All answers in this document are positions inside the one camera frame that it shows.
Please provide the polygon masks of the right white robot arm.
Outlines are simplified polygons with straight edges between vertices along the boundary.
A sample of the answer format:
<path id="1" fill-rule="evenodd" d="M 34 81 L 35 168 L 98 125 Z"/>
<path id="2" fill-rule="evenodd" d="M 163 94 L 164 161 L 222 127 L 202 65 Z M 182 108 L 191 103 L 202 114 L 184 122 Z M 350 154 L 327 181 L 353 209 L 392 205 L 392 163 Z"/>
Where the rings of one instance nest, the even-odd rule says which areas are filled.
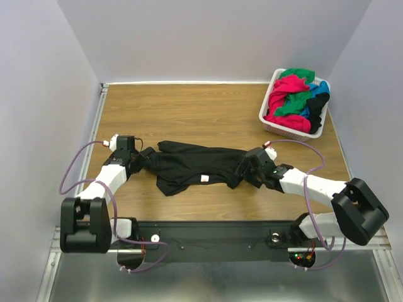
<path id="1" fill-rule="evenodd" d="M 365 181 L 324 179 L 291 165 L 277 165 L 275 159 L 273 148 L 254 148 L 243 156 L 236 175 L 253 186 L 302 196 L 306 201 L 314 200 L 331 209 L 329 213 L 315 214 L 308 207 L 308 212 L 295 220 L 290 229 L 294 244 L 305 245 L 315 238 L 344 237 L 364 246 L 389 219 L 389 212 Z"/>

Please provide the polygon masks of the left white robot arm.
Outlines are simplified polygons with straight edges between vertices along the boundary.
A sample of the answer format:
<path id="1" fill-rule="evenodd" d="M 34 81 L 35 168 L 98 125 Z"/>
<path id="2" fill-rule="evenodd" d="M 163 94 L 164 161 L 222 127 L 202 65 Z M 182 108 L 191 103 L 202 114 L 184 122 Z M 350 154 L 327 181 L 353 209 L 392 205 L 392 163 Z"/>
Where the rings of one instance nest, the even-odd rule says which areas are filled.
<path id="1" fill-rule="evenodd" d="M 60 213 L 60 249 L 63 252 L 105 253 L 117 240 L 116 223 L 110 222 L 108 203 L 133 174 L 144 167 L 145 157 L 136 149 L 135 136 L 116 134 L 100 144 L 111 150 L 95 179 L 85 179 L 88 187 L 65 198 Z"/>

